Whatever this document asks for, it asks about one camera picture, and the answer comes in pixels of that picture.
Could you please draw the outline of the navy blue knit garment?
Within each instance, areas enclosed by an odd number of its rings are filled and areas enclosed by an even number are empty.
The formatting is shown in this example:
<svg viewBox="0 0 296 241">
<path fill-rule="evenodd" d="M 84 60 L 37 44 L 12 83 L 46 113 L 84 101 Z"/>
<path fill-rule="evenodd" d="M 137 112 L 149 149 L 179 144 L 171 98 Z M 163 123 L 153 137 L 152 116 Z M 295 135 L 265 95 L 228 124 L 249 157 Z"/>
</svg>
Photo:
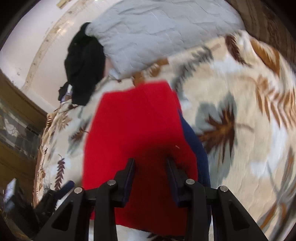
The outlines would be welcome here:
<svg viewBox="0 0 296 241">
<path fill-rule="evenodd" d="M 182 114 L 179 114 L 183 134 L 186 143 L 193 151 L 196 164 L 198 180 L 189 184 L 184 181 L 187 192 L 187 230 L 185 240 L 208 240 L 211 223 L 211 208 L 206 201 L 206 188 L 211 187 L 208 157 L 202 143 L 194 133 L 190 125 L 185 121 Z"/>
</svg>

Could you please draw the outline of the red knit sweater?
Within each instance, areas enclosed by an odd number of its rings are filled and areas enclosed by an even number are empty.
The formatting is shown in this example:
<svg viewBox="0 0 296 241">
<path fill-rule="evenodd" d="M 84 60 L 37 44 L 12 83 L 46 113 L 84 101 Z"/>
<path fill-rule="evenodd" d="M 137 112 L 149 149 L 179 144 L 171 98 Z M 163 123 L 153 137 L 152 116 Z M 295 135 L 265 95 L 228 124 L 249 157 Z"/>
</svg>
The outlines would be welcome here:
<svg viewBox="0 0 296 241">
<path fill-rule="evenodd" d="M 197 158 L 184 137 L 180 104 L 160 81 L 103 95 L 88 133 L 82 185 L 98 188 L 135 160 L 129 201 L 115 210 L 118 225 L 161 236 L 184 236 L 187 211 L 171 194 L 166 161 L 197 180 Z"/>
</svg>

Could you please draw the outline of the black clothing pile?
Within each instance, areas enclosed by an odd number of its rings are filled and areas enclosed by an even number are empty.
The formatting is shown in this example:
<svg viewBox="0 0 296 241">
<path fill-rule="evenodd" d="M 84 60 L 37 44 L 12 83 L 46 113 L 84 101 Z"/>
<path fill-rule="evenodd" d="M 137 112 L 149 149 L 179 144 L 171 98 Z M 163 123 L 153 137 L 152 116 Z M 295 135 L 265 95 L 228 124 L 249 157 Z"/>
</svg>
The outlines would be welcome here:
<svg viewBox="0 0 296 241">
<path fill-rule="evenodd" d="M 72 87 L 72 103 L 85 106 L 95 87 L 104 76 L 106 57 L 103 46 L 95 37 L 86 35 L 89 23 L 84 23 L 68 46 L 64 61 L 67 82 L 60 87 L 58 100 L 65 100 L 68 87 Z"/>
</svg>

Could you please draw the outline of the black box on floor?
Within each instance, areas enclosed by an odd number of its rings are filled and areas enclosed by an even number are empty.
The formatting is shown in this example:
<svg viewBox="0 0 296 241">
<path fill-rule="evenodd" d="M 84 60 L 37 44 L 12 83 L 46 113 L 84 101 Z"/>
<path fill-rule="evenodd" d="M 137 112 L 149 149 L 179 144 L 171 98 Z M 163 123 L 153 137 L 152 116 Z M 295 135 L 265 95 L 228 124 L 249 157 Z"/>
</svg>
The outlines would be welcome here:
<svg viewBox="0 0 296 241">
<path fill-rule="evenodd" d="M 26 200 L 19 181 L 14 178 L 6 186 L 4 212 L 16 226 L 29 238 L 34 238 L 55 211 L 57 201 L 74 188 L 75 183 L 68 181 L 59 190 L 49 189 L 36 207 Z"/>
</svg>

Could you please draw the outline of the brown wooden glass cabinet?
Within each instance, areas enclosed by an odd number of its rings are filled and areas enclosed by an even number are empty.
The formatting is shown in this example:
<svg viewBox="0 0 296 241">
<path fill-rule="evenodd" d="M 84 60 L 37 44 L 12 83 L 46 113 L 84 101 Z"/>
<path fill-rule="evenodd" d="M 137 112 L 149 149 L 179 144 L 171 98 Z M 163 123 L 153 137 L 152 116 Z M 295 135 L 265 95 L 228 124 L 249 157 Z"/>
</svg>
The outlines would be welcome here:
<svg viewBox="0 0 296 241">
<path fill-rule="evenodd" d="M 32 195 L 46 113 L 1 72 L 1 188 L 17 178 Z"/>
</svg>

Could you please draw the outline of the leaf pattern fleece blanket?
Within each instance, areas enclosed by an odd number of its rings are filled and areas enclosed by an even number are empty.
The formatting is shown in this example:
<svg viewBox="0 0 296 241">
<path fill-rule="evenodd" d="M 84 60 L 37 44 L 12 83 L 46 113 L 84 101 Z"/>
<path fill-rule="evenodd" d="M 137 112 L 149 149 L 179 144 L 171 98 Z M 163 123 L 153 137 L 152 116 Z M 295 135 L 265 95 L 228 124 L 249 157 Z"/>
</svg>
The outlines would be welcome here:
<svg viewBox="0 0 296 241">
<path fill-rule="evenodd" d="M 295 225 L 295 73 L 274 47 L 245 31 L 154 63 L 121 82 L 109 77 L 86 106 L 63 102 L 48 114 L 33 203 L 82 178 L 83 147 L 100 99 L 138 81 L 166 80 L 208 154 L 211 186 L 226 185 L 269 240 Z"/>
</svg>

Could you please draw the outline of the striped floral bed sheet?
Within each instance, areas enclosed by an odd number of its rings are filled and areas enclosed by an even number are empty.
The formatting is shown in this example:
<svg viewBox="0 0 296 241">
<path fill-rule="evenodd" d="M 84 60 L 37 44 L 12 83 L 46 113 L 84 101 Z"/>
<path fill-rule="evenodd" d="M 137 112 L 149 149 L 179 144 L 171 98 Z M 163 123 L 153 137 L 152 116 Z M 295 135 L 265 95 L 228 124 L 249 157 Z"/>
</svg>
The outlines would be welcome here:
<svg viewBox="0 0 296 241">
<path fill-rule="evenodd" d="M 227 1 L 241 16 L 247 32 L 278 49 L 287 61 L 295 64 L 295 37 L 283 21 L 262 1 Z"/>
</svg>

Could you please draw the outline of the grey quilted pillow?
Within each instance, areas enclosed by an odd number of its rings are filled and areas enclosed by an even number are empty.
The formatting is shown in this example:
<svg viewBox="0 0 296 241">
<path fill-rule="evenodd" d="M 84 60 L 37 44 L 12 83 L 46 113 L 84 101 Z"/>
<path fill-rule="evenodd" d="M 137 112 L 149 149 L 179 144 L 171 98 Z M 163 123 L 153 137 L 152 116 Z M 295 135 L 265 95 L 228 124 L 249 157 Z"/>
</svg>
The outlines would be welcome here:
<svg viewBox="0 0 296 241">
<path fill-rule="evenodd" d="M 226 1 L 120 1 L 85 30 L 111 61 L 109 75 L 123 79 L 157 60 L 245 28 Z"/>
</svg>

